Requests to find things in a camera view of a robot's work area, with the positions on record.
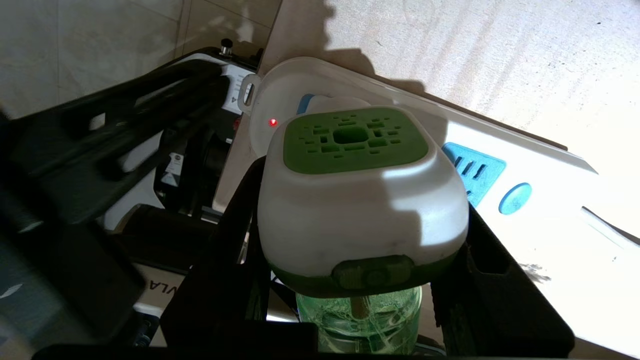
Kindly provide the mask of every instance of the green vented lid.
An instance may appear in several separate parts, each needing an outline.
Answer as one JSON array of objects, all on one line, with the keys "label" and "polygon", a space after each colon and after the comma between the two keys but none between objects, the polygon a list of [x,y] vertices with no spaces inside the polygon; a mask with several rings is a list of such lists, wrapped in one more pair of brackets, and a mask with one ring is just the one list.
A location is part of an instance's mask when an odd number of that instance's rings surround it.
[{"label": "green vented lid", "polygon": [[305,115],[287,125],[284,138],[284,163],[302,174],[402,165],[427,152],[414,123],[392,108]]}]

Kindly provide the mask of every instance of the green trim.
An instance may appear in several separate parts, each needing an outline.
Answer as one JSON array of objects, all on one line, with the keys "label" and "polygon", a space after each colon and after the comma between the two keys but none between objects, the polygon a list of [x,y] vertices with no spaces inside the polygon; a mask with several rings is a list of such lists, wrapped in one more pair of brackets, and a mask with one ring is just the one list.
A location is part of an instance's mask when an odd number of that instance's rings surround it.
[{"label": "green trim", "polygon": [[331,174],[413,163],[428,150],[422,133],[402,111],[364,108],[292,120],[283,157],[295,172]]},{"label": "green trim", "polygon": [[[413,266],[413,261],[411,261],[408,256],[404,255],[387,256],[385,258],[343,261],[333,269],[333,273],[331,276],[317,277],[296,275],[279,269],[277,266],[274,266],[270,262],[269,265],[271,266],[273,273],[276,274],[280,281],[282,281],[296,293],[317,298],[357,297],[414,288],[416,286],[426,284],[427,282],[431,282],[440,277],[449,268],[456,255],[457,252],[434,263],[420,266]],[[406,269],[406,265],[408,264],[406,262],[407,259],[411,262],[410,270]],[[345,268],[350,268],[353,270],[356,268],[356,264],[359,264],[358,267],[362,270],[362,278],[368,278],[368,275],[371,272],[367,270],[372,270],[372,265],[374,263],[378,263],[380,265],[388,265],[389,263],[392,263],[392,266],[398,266],[397,271],[393,269],[389,270],[385,267],[379,269],[386,269],[390,273],[395,274],[396,279],[402,282],[394,282],[393,280],[390,280],[387,281],[387,284],[382,285],[373,285],[369,283],[367,285],[362,285],[360,288],[355,288],[354,286],[348,285],[347,288],[345,288],[344,285],[346,283],[340,281],[342,279],[342,277],[340,276],[340,272],[344,271],[343,269]],[[406,277],[403,276],[405,271],[408,271]]]}]

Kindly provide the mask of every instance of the blue button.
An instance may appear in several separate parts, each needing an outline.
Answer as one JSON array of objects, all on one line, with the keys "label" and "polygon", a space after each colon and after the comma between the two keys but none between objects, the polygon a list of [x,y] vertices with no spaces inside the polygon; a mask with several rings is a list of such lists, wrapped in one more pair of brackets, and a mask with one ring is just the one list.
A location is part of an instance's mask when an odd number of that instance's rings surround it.
[{"label": "blue button", "polygon": [[498,210],[502,214],[511,215],[520,210],[527,203],[529,197],[531,197],[531,185],[529,183],[518,184],[505,194],[500,201]]}]

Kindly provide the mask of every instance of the black machine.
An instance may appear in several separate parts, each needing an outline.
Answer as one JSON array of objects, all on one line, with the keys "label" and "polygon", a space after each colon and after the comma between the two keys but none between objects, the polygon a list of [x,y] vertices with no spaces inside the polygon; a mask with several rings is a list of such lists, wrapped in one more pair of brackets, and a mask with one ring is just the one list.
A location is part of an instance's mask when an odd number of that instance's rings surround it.
[{"label": "black machine", "polygon": [[[206,209],[226,156],[216,124],[231,118],[220,113],[228,88],[220,65],[188,60],[22,119],[3,117],[0,292],[13,292],[0,300],[0,313],[41,349],[34,359],[343,357],[317,352],[312,324],[266,321],[271,289],[295,304],[271,281],[260,246],[264,158],[224,214]],[[89,130],[101,113],[104,126]],[[163,130],[170,135],[155,153],[122,168],[123,155]],[[199,154],[189,192],[167,195],[165,210],[141,207],[122,233],[96,224],[176,151]],[[207,166],[213,158],[217,165]],[[201,221],[206,216],[218,223]],[[186,274],[160,319],[166,348],[141,340],[140,329],[153,324],[132,308],[145,287],[132,259]],[[570,328],[473,207],[466,243],[431,289],[448,356],[558,358],[573,348]]]}]

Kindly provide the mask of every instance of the white plastic device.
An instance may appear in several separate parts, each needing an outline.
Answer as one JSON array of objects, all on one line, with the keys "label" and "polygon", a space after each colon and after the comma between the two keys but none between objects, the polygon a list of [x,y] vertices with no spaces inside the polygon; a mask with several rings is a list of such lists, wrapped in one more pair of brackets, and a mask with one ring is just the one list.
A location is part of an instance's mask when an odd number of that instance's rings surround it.
[{"label": "white plastic device", "polygon": [[265,257],[302,276],[329,276],[342,261],[407,255],[425,265],[458,251],[467,236],[464,186],[411,113],[429,151],[394,167],[301,174],[285,165],[285,126],[273,137],[260,188]]}]

